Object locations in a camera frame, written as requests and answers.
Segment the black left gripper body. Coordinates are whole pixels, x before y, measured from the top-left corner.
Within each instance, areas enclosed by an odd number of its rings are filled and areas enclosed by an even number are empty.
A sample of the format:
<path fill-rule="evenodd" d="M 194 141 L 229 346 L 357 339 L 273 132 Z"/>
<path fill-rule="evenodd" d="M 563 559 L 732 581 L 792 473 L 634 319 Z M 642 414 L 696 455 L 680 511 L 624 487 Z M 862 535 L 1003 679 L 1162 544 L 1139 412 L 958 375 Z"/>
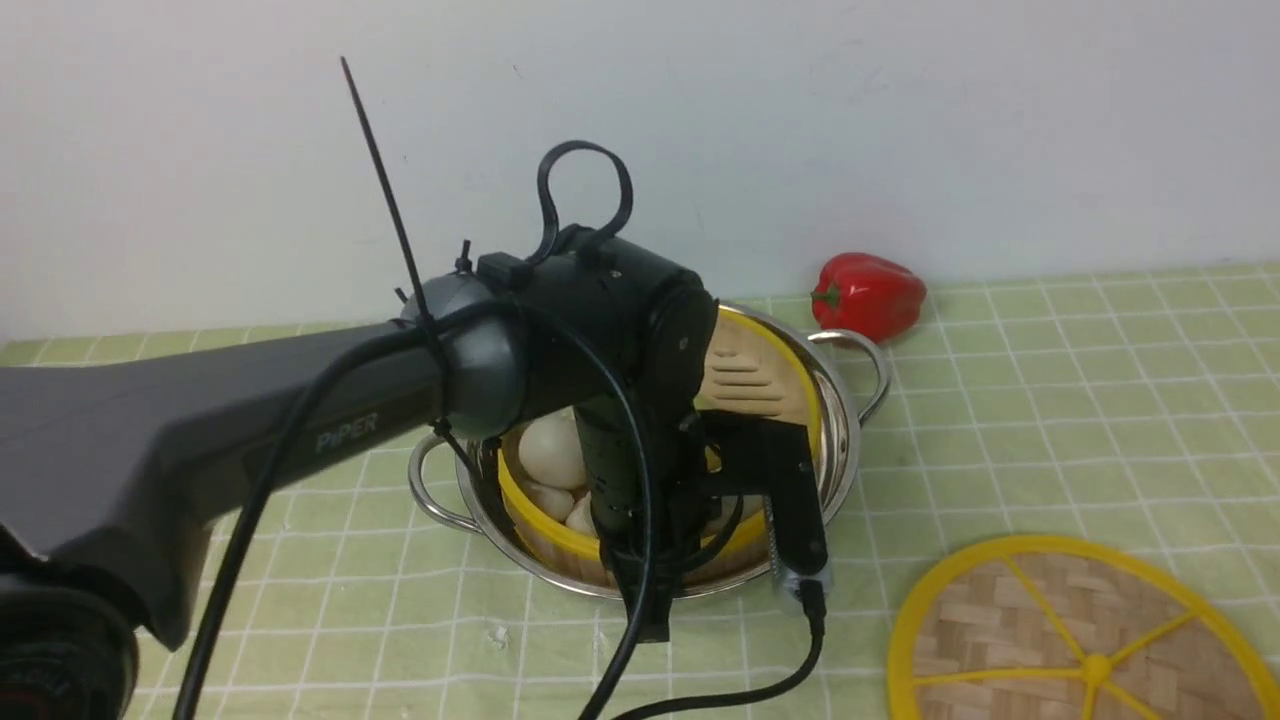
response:
<path fill-rule="evenodd" d="M 689 575 L 723 548 L 719 498 L 699 498 L 694 482 L 717 471 L 698 401 L 675 424 L 662 424 L 652 405 L 625 404 L 604 392 L 575 404 L 573 415 L 591 495 L 599 556 L 640 641 L 668 641 L 669 615 Z"/>

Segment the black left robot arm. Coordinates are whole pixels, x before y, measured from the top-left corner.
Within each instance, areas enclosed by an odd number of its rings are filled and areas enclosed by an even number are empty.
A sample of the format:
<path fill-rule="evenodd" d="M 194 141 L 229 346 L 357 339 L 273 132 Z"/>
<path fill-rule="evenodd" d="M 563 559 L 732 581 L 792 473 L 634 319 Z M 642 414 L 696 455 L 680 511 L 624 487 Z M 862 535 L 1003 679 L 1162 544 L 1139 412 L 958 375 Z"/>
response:
<path fill-rule="evenodd" d="M 675 483 L 717 301 L 691 270 L 570 228 L 425 282 L 398 319 L 101 366 L 3 370 L 3 716 L 119 719 L 137 629 L 189 632 L 216 520 L 239 514 L 192 652 L 211 657 L 266 500 L 424 424 L 485 441 L 571 407 L 634 646 L 666 626 Z"/>

